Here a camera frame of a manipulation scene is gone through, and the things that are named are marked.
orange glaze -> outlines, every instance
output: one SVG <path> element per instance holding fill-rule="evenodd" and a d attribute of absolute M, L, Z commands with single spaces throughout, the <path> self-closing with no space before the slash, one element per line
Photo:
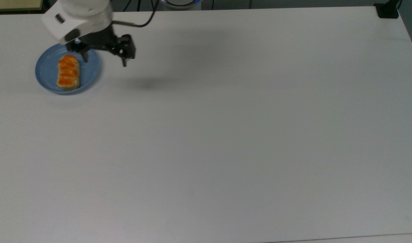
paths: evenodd
<path fill-rule="evenodd" d="M 60 59 L 57 63 L 59 67 L 58 85 L 71 86 L 74 83 L 78 74 L 75 67 L 75 63 L 77 62 L 77 59 L 73 55 L 65 55 Z"/>
<path fill-rule="evenodd" d="M 72 85 L 74 82 L 71 78 L 59 78 L 57 83 L 59 85 Z"/>

black cable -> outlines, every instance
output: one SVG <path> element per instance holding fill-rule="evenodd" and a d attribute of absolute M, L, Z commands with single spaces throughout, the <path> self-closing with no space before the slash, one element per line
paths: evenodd
<path fill-rule="evenodd" d="M 131 0 L 128 1 L 128 4 L 125 6 L 125 8 L 123 9 L 123 11 L 125 11 L 125 10 L 128 8 L 128 6 L 129 6 L 130 3 L 131 3 Z"/>
<path fill-rule="evenodd" d="M 141 5 L 141 0 L 138 0 L 138 3 L 137 3 L 137 12 L 140 12 L 140 5 Z"/>
<path fill-rule="evenodd" d="M 149 20 L 148 20 L 146 23 L 142 24 L 142 25 L 136 25 L 136 24 L 134 24 L 133 27 L 143 28 L 143 27 L 147 26 L 147 25 L 152 21 L 153 16 L 155 15 L 156 9 L 158 8 L 159 1 L 161 1 L 161 0 L 156 0 L 156 2 L 155 2 L 155 8 L 153 8 L 153 12 L 152 12 L 152 14 L 150 15 Z"/>

blue plate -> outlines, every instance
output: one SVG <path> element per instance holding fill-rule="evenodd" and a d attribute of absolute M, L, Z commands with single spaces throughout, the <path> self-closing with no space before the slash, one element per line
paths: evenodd
<path fill-rule="evenodd" d="M 63 56 L 68 54 L 74 55 L 80 64 L 80 86 L 75 90 L 64 91 L 56 84 L 57 74 L 59 72 L 57 63 Z M 74 94 L 85 90 L 96 79 L 100 67 L 99 58 L 96 51 L 90 50 L 87 54 L 89 55 L 89 60 L 88 62 L 84 62 L 81 55 L 75 52 L 69 52 L 65 46 L 60 44 L 48 48 L 36 62 L 36 80 L 38 80 L 38 83 L 42 87 L 56 94 Z"/>

black mount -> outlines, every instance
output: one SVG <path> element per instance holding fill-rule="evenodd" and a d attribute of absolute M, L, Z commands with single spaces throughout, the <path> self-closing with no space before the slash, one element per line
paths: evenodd
<path fill-rule="evenodd" d="M 80 42 L 76 43 L 72 40 L 66 44 L 68 51 L 75 51 L 83 57 L 84 62 L 87 62 L 89 56 L 87 51 L 90 49 L 109 51 L 122 59 L 123 66 L 126 66 L 126 60 L 135 58 L 135 46 L 129 34 L 124 34 L 117 37 L 114 34 L 113 26 L 86 34 L 79 38 Z"/>
<path fill-rule="evenodd" d="M 378 17 L 382 19 L 397 19 L 399 17 L 396 9 L 398 2 L 399 0 L 390 0 L 386 3 L 374 4 L 375 8 L 377 8 Z"/>

bread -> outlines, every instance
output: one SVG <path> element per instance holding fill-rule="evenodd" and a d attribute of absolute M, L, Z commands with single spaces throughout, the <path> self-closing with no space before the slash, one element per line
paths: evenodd
<path fill-rule="evenodd" d="M 63 56 L 57 63 L 59 74 L 57 86 L 64 91 L 75 90 L 80 86 L 80 64 L 73 55 Z"/>

